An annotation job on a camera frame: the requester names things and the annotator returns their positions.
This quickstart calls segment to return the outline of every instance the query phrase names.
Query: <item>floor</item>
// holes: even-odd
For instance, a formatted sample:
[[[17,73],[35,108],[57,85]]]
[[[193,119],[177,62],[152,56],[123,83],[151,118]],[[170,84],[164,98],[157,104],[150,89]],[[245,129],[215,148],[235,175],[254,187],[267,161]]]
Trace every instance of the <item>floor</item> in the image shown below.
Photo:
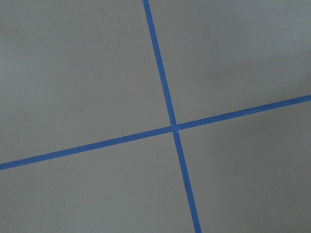
[[[1,0],[1,232],[310,232],[310,10]]]

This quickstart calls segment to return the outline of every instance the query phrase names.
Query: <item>vertical blue line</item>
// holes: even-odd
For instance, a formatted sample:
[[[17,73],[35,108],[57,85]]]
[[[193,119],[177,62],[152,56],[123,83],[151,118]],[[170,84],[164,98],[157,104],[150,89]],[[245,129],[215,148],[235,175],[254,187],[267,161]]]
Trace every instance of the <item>vertical blue line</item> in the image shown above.
[[[148,27],[149,27],[150,37],[151,37],[152,45],[154,48],[155,60],[157,63],[157,68],[159,70],[159,75],[160,75],[161,84],[162,84],[162,88],[163,88],[165,103],[166,103],[167,111],[169,113],[170,123],[171,123],[171,127],[172,127],[172,133],[174,136],[174,141],[175,141],[175,146],[176,146],[176,150],[177,150],[179,165],[180,165],[180,169],[181,169],[181,173],[182,173],[182,177],[183,177],[183,181],[184,181],[184,185],[185,185],[185,189],[186,189],[186,194],[187,194],[187,198],[188,198],[188,203],[189,203],[189,207],[190,207],[190,212],[191,212],[191,217],[192,217],[194,229],[195,229],[196,233],[201,233],[199,217],[198,217],[198,213],[197,213],[195,202],[194,202],[194,197],[193,197],[193,192],[192,192],[192,188],[191,188],[191,184],[190,184],[186,160],[185,160],[183,148],[181,145],[181,140],[180,140],[180,136],[179,136],[179,132],[178,132],[178,127],[177,127],[176,118],[175,118],[175,114],[174,114],[174,109],[173,109],[173,104],[172,104],[171,95],[170,95],[170,91],[169,91],[169,86],[168,86],[165,71],[164,71],[164,66],[163,66],[162,57],[161,57],[161,53],[160,53],[160,48],[159,48],[159,44],[158,44],[157,37],[156,37],[156,30],[155,30],[154,22],[152,19],[149,1],[143,0],[143,4],[144,4],[145,14],[146,14],[146,18],[147,18]]]

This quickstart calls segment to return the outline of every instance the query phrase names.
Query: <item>gray tile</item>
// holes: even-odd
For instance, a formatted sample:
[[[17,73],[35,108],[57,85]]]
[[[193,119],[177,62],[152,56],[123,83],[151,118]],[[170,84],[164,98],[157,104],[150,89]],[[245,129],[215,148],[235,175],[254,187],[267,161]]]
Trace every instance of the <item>gray tile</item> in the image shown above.
[[[171,133],[0,172],[1,232],[194,232]]]
[[[179,123],[311,93],[311,2],[151,0]]]
[[[181,131],[203,232],[311,231],[311,103]]]
[[[0,163],[169,124],[140,0],[0,10]]]

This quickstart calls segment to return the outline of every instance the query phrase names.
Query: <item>blue line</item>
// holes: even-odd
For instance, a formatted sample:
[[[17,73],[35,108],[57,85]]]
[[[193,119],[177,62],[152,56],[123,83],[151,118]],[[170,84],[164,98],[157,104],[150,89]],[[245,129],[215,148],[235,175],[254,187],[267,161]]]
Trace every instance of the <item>blue line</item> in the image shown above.
[[[260,112],[264,112],[264,111],[268,111],[268,110],[272,110],[276,108],[281,108],[281,107],[285,107],[285,106],[289,106],[293,104],[303,103],[307,101],[311,101],[311,95],[302,96],[302,97],[298,97],[298,98],[294,98],[290,100],[284,100],[284,101],[275,102],[275,103],[269,103],[269,104],[254,107],[254,108],[248,108],[248,109],[244,109],[244,110],[240,110],[240,111],[236,111],[232,113],[226,113],[226,114],[222,114],[218,116],[212,116],[212,117],[208,117],[208,118],[204,118],[200,120],[194,120],[194,121],[182,123],[178,125],[178,129],[184,130],[184,129],[188,129],[188,128],[192,128],[192,127],[196,127],[200,125],[206,125],[206,124],[210,124],[210,123],[214,123],[214,122],[218,122],[222,120],[228,120],[228,119],[242,117],[242,116],[246,116],[250,114],[260,113]]]
[[[164,71],[161,52],[160,52],[159,44],[158,44],[157,37],[156,37],[156,30],[155,30],[154,22],[152,19],[149,1],[143,0],[143,5],[145,9],[145,14],[147,18],[152,45],[154,48],[155,60],[156,60],[157,67],[159,70],[165,103],[166,103],[167,111],[169,113],[169,118],[170,118],[173,136],[174,136],[175,146],[177,150],[179,165],[180,165],[180,169],[181,169],[181,173],[182,173],[182,177],[183,177],[183,181],[184,181],[184,185],[186,189],[186,194],[188,198],[188,203],[189,203],[189,208],[191,212],[194,229],[196,233],[201,233],[200,221],[199,221],[198,213],[197,213],[195,202],[194,202],[194,197],[193,197],[190,178],[189,178],[189,174],[187,170],[186,160],[185,160],[185,156],[184,156],[184,152],[183,152],[183,148],[182,148],[182,144],[181,144],[181,140],[180,140],[180,136],[178,132],[177,122],[176,122],[176,118],[174,114],[169,86],[168,86],[165,71]]]
[[[8,162],[8,163],[0,164],[0,170],[9,169],[9,168],[27,165],[27,164],[33,164],[33,163],[37,163],[37,162],[41,162],[41,161],[45,161],[49,159],[55,159],[55,158],[59,158],[59,157],[63,157],[63,156],[71,155],[71,154],[77,154],[77,153],[81,153],[81,152],[85,152],[89,150],[95,150],[95,149],[99,149],[103,147],[109,147],[109,146],[124,143],[124,142],[130,142],[130,141],[139,140],[139,139],[152,137],[152,136],[156,136],[156,135],[160,135],[164,133],[170,133],[170,132],[172,132],[171,127],[165,127],[165,128],[150,130],[150,131],[146,131],[142,133],[136,133],[136,134],[132,134],[132,135],[124,136],[124,137],[109,139],[109,140],[102,141],[102,142],[96,142],[96,143],[92,143],[92,144],[88,144],[84,146],[74,147],[74,148],[70,148],[66,150],[60,150],[60,151],[56,151],[56,152],[52,152],[48,154],[42,154],[42,155],[38,155],[38,156],[26,158],[26,159],[20,159],[20,160]]]

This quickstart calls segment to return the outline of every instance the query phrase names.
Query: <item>gray surface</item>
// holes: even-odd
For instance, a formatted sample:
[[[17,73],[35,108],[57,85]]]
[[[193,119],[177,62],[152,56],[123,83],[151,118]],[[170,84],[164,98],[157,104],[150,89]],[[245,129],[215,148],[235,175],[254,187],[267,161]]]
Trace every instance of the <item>gray surface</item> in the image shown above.
[[[311,1],[150,2],[179,123],[311,93]]]
[[[1,233],[192,233],[173,136],[0,172]]]
[[[311,232],[311,103],[181,131],[202,232]]]
[[[0,12],[0,163],[169,124],[141,0]]]

